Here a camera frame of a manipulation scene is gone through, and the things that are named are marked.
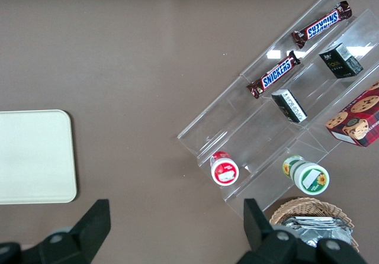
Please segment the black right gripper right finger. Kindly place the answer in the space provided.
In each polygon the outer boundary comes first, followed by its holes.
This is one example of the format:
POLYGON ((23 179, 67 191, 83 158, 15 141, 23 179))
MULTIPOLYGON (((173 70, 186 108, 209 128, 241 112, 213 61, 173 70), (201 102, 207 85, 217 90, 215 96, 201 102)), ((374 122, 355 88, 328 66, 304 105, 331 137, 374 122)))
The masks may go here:
POLYGON ((316 247, 285 230, 274 230, 255 199, 245 199, 243 226, 250 245, 238 263, 366 263, 349 244, 321 239, 316 247))

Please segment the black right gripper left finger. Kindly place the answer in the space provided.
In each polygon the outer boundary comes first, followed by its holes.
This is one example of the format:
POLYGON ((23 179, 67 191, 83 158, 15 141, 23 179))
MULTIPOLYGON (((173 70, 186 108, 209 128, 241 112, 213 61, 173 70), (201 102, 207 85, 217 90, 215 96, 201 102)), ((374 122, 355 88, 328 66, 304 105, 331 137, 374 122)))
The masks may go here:
POLYGON ((110 202, 99 199, 67 232, 53 233, 23 250, 1 243, 1 263, 91 263, 111 230, 110 202))

